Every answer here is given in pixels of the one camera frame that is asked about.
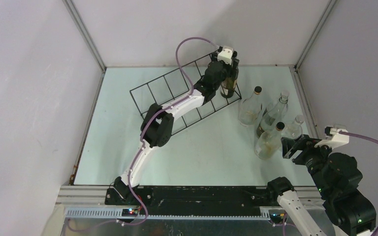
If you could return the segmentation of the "clear bottle silver cap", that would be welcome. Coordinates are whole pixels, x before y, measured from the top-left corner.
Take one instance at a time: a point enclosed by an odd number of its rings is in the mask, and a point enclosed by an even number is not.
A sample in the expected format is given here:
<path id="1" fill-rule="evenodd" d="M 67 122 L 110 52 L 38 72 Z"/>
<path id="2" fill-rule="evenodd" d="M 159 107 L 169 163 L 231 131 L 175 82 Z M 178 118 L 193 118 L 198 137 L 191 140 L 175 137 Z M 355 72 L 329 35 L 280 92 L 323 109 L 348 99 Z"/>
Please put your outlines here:
<path id="1" fill-rule="evenodd" d="M 282 137 L 293 140 L 300 138 L 303 134 L 302 124 L 304 121 L 305 118 L 303 115 L 297 115 L 292 122 L 285 125 Z"/>

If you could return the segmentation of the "dark green wine bottle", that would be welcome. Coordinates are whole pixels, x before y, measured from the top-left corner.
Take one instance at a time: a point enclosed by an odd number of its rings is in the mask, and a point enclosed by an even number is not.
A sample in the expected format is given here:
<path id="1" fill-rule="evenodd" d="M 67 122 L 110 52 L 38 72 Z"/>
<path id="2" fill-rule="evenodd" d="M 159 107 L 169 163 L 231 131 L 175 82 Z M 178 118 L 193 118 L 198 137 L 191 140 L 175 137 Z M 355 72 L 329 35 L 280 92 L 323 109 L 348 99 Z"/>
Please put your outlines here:
<path id="1" fill-rule="evenodd" d="M 239 74 L 238 64 L 232 65 L 230 69 L 227 70 L 225 75 L 225 80 L 221 83 L 220 94 L 224 98 L 231 98 L 234 95 L 237 79 Z"/>

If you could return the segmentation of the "clear bottle brown stopper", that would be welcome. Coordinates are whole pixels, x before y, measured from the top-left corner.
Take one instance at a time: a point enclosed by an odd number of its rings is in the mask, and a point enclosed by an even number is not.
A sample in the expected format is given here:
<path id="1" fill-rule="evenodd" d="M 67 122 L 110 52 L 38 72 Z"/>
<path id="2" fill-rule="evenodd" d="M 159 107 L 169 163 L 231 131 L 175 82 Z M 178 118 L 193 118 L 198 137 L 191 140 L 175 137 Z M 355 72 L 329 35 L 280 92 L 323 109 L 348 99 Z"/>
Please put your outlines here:
<path id="1" fill-rule="evenodd" d="M 254 144 L 255 154 L 263 160 L 270 159 L 281 147 L 282 131 L 285 128 L 283 122 L 278 122 L 271 131 L 265 131 Z"/>

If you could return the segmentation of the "tall clear bottle black label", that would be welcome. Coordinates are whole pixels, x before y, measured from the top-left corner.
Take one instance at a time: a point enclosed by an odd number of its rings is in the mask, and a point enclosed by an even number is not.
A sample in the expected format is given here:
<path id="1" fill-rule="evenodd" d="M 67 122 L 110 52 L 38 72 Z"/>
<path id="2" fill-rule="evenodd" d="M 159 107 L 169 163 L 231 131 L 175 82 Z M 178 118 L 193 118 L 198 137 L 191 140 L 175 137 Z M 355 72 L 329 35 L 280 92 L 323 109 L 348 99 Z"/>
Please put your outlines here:
<path id="1" fill-rule="evenodd" d="M 271 102 L 264 110 L 263 116 L 256 129 L 258 138 L 266 132 L 275 128 L 276 124 L 286 115 L 288 106 L 288 97 L 290 93 L 283 90 L 276 102 Z"/>

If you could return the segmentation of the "clear bottle black cork stopper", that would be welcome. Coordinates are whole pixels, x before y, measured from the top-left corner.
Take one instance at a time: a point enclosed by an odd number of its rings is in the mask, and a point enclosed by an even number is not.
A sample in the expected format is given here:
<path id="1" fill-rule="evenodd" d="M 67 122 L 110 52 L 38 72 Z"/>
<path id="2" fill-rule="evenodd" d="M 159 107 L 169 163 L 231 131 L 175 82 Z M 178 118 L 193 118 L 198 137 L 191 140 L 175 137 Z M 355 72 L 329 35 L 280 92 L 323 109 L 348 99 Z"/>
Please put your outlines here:
<path id="1" fill-rule="evenodd" d="M 238 120 L 244 126 L 254 125 L 262 110 L 262 87 L 256 86 L 252 95 L 246 98 L 240 106 Z"/>

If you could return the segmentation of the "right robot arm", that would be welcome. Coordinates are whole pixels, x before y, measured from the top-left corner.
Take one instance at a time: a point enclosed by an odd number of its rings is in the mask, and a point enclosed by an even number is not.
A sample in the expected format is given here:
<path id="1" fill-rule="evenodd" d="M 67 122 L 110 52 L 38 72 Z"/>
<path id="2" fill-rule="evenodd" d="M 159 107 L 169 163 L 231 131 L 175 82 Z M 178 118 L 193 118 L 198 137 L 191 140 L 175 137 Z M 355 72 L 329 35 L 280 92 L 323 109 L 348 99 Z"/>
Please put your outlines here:
<path id="1" fill-rule="evenodd" d="M 292 162 L 306 166 L 331 223 L 347 236 L 362 236 L 374 232 L 377 214 L 373 204 L 357 189 L 363 175 L 357 168 L 356 159 L 333 152 L 333 149 L 348 143 L 348 136 L 340 133 L 325 140 L 308 135 L 302 135 L 296 140 L 281 138 L 283 158 L 289 159 L 295 152 L 300 152 Z M 278 177 L 268 182 L 266 189 L 267 201 L 274 206 L 280 205 L 302 235 L 324 235 L 304 209 L 287 178 Z"/>

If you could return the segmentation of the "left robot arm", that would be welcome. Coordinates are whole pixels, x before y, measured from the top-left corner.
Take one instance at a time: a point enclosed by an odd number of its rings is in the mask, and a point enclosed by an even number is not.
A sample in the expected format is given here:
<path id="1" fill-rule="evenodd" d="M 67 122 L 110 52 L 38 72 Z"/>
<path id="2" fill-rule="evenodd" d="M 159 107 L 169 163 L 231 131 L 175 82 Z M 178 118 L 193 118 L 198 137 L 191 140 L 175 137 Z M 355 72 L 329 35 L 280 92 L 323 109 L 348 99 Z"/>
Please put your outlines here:
<path id="1" fill-rule="evenodd" d="M 238 77 L 237 52 L 220 48 L 193 87 L 169 103 L 152 104 L 141 125 L 140 144 L 128 170 L 117 177 L 106 192 L 106 205 L 137 205 L 142 199 L 135 192 L 152 154 L 172 137 L 174 123 L 183 115 L 209 103 L 226 81 Z"/>

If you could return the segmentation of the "small circuit board right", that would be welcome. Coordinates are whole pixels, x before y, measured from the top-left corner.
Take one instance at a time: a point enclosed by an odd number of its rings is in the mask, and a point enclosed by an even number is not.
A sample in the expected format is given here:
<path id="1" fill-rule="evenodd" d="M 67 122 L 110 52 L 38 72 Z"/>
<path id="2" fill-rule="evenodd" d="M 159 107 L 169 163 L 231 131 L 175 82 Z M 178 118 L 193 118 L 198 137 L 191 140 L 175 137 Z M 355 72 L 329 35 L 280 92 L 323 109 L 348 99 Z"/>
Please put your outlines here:
<path id="1" fill-rule="evenodd" d="M 283 218 L 285 218 L 286 217 L 286 214 L 285 213 L 280 213 L 280 214 L 271 214 L 270 215 L 270 218 L 275 218 L 275 219 L 280 219 L 280 220 L 282 220 Z"/>

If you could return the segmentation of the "small circuit board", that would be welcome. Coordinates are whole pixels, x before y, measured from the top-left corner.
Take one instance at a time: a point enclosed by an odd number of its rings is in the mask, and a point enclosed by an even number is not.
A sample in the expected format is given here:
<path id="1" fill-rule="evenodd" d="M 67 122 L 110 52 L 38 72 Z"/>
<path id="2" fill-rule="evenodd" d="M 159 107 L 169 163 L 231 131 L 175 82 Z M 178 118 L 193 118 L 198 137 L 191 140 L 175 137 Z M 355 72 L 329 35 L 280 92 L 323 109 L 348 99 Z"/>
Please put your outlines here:
<path id="1" fill-rule="evenodd" d="M 280 213 L 280 214 L 271 214 L 270 215 L 270 218 L 275 218 L 275 219 L 280 219 L 280 220 L 282 220 L 283 218 L 285 218 L 286 217 L 286 214 L 285 213 Z"/>
<path id="2" fill-rule="evenodd" d="M 124 208 L 121 213 L 122 217 L 137 217 L 138 215 L 139 210 L 133 208 Z"/>

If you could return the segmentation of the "small circuit board left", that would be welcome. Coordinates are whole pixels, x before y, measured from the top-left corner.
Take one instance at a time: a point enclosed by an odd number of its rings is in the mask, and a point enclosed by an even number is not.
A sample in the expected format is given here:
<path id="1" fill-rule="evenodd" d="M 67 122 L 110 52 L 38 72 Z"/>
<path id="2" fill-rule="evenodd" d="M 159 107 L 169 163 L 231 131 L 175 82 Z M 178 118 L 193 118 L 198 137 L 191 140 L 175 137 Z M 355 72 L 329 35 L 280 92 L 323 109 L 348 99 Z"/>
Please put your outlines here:
<path id="1" fill-rule="evenodd" d="M 139 210 L 133 208 L 124 208 L 121 213 L 122 217 L 137 217 L 138 215 Z"/>

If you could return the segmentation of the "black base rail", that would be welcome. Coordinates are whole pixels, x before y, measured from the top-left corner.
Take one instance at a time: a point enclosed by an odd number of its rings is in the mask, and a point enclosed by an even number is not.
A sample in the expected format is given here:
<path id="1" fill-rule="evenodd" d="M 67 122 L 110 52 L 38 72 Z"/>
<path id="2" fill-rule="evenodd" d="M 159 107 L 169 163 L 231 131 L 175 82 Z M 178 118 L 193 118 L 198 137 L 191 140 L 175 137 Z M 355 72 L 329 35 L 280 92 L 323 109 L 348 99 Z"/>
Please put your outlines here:
<path id="1" fill-rule="evenodd" d="M 142 185 L 134 192 L 149 216 L 259 217 L 261 207 L 278 206 L 267 189 L 255 186 Z"/>

